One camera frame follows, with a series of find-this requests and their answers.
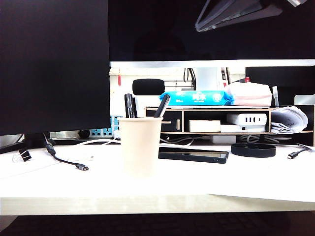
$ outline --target blue tissue pack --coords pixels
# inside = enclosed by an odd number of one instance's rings
[[[216,106],[232,105],[233,97],[221,90],[188,90],[164,92],[159,98],[163,99],[168,94],[171,99],[169,106]]]

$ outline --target monitor stand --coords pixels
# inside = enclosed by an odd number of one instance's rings
[[[81,139],[81,140],[73,140],[73,139],[62,139],[62,140],[53,140],[50,138],[50,133],[45,133],[46,138],[52,145],[76,145],[82,142],[85,142],[87,140]],[[95,142],[92,144],[103,144],[103,141]],[[21,148],[44,148],[46,145],[46,141],[44,138],[44,135],[42,133],[39,134],[25,134],[24,139],[21,142],[17,142],[14,144],[6,145],[0,148],[0,154],[11,152],[11,151],[17,151]]]
[[[45,133],[47,139],[50,139],[50,133]],[[6,145],[0,148],[0,154],[17,151],[21,148],[44,148],[46,144],[44,135],[39,134],[25,134],[24,139],[21,142]]]

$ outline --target smartphone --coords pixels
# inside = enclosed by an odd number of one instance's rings
[[[228,158],[228,151],[160,147],[158,157],[159,159],[225,164]]]

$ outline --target desk surface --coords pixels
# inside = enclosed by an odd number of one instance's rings
[[[159,159],[148,179],[124,174],[120,145],[55,149],[63,159],[93,154],[81,162],[90,169],[59,163],[45,149],[21,163],[12,163],[13,152],[0,155],[2,215],[315,210],[315,155],[287,159],[295,147],[277,147],[271,158],[230,153],[226,164]]]

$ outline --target white plastic bag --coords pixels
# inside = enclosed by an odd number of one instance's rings
[[[234,82],[226,86],[225,91],[233,96],[236,106],[271,106],[272,94],[268,85]]]

